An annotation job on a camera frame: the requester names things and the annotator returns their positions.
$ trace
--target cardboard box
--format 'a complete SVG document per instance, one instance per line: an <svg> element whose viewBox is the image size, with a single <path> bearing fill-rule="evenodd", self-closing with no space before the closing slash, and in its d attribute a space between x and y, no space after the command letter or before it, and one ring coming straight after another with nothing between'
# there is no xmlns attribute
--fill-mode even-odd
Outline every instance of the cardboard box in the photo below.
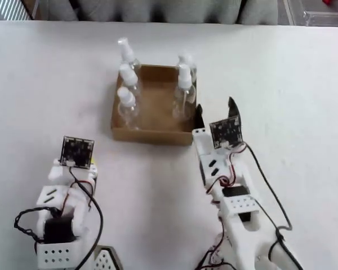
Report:
<svg viewBox="0 0 338 270"><path fill-rule="evenodd" d="M111 128L117 141L151 143L154 145L191 145L195 118L179 121L172 116L177 70L171 66L143 65L140 101L140 130L126 128L118 113L119 98L115 92ZM116 90L122 85L118 76ZM190 109L195 114L196 101Z"/></svg>

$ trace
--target table surface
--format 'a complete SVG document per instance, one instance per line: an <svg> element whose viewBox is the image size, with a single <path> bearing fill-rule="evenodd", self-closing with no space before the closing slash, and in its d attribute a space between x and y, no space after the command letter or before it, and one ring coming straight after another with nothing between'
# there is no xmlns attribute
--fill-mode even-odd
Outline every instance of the table surface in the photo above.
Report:
<svg viewBox="0 0 338 270"><path fill-rule="evenodd" d="M111 139L121 36L145 64L194 53L205 123L223 119L235 98L243 136L293 222L286 240L305 269L338 269L338 28L116 22L0 22L0 269L35 269L34 243L14 217L48 183L63 135L96 142L100 243L125 269L193 269L220 232L194 147ZM89 220L95 227L95 211Z"/></svg>

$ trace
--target black circuit board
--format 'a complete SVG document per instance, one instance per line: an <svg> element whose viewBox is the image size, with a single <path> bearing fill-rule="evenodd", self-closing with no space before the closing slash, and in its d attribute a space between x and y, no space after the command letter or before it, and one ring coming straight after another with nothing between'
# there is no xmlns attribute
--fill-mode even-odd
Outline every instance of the black circuit board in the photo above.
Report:
<svg viewBox="0 0 338 270"><path fill-rule="evenodd" d="M209 124L212 133L214 149L228 143L229 147L235 147L243 142L242 128L239 115Z"/></svg>
<svg viewBox="0 0 338 270"><path fill-rule="evenodd" d="M94 141L64 136L61 149L60 165L66 166L67 161L74 161L77 168L90 169Z"/></svg>

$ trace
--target clear plastic bottle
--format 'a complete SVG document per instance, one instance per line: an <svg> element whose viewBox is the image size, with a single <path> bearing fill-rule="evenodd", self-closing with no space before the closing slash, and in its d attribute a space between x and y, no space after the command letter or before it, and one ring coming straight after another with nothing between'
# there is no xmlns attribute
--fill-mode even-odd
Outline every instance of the clear plastic bottle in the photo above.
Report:
<svg viewBox="0 0 338 270"><path fill-rule="evenodd" d="M129 64L121 64L119 67L120 76L123 79L124 87L128 88L130 92L134 94L137 100L141 97L141 83L135 74L135 72L130 68Z"/></svg>
<svg viewBox="0 0 338 270"><path fill-rule="evenodd" d="M193 117L191 104L195 102L197 91L192 83L190 67L179 65L178 85L174 92L173 117L182 121Z"/></svg>
<svg viewBox="0 0 338 270"><path fill-rule="evenodd" d="M179 63L177 64L178 69L181 64L190 67L190 75L192 76L192 83L194 83L197 80L197 65L194 63L193 56L187 52L182 52L179 54Z"/></svg>
<svg viewBox="0 0 338 270"><path fill-rule="evenodd" d="M118 96L120 99L118 112L124 121L125 126L130 129L140 129L140 110L135 100L135 96L126 87L120 87L118 89Z"/></svg>
<svg viewBox="0 0 338 270"><path fill-rule="evenodd" d="M137 76L140 76L141 63L135 57L134 51L129 45L127 38L120 38L118 44L122 54L122 63L129 64L130 68L135 71Z"/></svg>

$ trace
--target bottle cap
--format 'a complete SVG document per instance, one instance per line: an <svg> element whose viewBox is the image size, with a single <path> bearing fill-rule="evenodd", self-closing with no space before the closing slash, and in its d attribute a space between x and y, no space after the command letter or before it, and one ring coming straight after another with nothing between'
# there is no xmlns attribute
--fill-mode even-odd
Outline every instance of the bottle cap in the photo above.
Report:
<svg viewBox="0 0 338 270"><path fill-rule="evenodd" d="M192 66L194 64L193 56L188 52L182 52L179 54L179 61L187 64L188 66Z"/></svg>
<svg viewBox="0 0 338 270"><path fill-rule="evenodd" d="M135 71L131 69L129 64L121 64L119 73L127 86L134 86L137 84L137 75L135 74Z"/></svg>
<svg viewBox="0 0 338 270"><path fill-rule="evenodd" d="M127 38L120 38L118 44L122 54L122 60L125 62L134 62L135 55L134 51L131 49Z"/></svg>
<svg viewBox="0 0 338 270"><path fill-rule="evenodd" d="M118 89L118 96L120 99L120 103L125 107L133 107L135 106L135 96L132 92L129 91L126 87L120 87Z"/></svg>
<svg viewBox="0 0 338 270"><path fill-rule="evenodd" d="M178 86L182 89L188 89L192 86L190 67L186 64L179 65Z"/></svg>

